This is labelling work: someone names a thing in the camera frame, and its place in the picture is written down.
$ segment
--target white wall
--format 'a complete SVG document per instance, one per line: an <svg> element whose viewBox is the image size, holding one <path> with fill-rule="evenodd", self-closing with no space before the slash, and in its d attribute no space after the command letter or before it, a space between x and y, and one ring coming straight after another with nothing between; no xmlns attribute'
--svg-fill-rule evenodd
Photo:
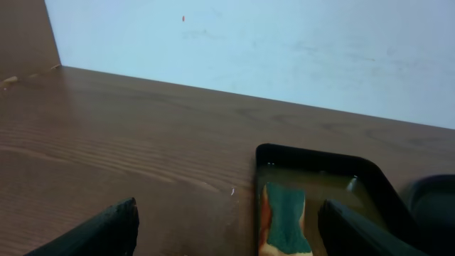
<svg viewBox="0 0 455 256"><path fill-rule="evenodd" d="M455 129L452 0L46 4L66 66Z"/></svg>

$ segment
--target wood grain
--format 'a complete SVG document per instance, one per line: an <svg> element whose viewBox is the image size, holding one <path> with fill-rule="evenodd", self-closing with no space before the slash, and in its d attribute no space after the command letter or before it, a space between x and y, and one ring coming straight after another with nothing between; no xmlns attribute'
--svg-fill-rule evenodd
<svg viewBox="0 0 455 256"><path fill-rule="evenodd" d="M135 255L252 255L265 142L365 157L398 191L455 173L454 130L58 68L0 92L0 255L129 196Z"/></svg>
<svg viewBox="0 0 455 256"><path fill-rule="evenodd" d="M0 81L60 64L44 0L0 1Z"/></svg>

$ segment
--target sponge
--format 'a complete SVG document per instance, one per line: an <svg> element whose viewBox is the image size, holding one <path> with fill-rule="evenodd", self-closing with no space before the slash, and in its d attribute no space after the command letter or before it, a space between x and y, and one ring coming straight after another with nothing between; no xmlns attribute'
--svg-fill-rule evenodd
<svg viewBox="0 0 455 256"><path fill-rule="evenodd" d="M305 193L267 183L261 195L259 256L313 255L304 237Z"/></svg>

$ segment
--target brown wall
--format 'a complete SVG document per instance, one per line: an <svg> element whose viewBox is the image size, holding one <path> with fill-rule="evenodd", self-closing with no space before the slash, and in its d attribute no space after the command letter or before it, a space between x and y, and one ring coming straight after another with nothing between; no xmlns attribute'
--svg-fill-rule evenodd
<svg viewBox="0 0 455 256"><path fill-rule="evenodd" d="M44 0L0 0L0 81L58 64Z"/></svg>

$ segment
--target brown wooden surface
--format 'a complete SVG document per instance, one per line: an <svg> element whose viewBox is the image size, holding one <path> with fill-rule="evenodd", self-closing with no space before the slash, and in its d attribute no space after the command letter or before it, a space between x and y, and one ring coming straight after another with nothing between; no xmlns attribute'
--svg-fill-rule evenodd
<svg viewBox="0 0 455 256"><path fill-rule="evenodd" d="M455 173L454 130L59 68L0 92L0 255L128 196L135 255L252 255L265 142L365 157L397 190Z"/></svg>
<svg viewBox="0 0 455 256"><path fill-rule="evenodd" d="M60 64L44 0L0 1L0 81Z"/></svg>

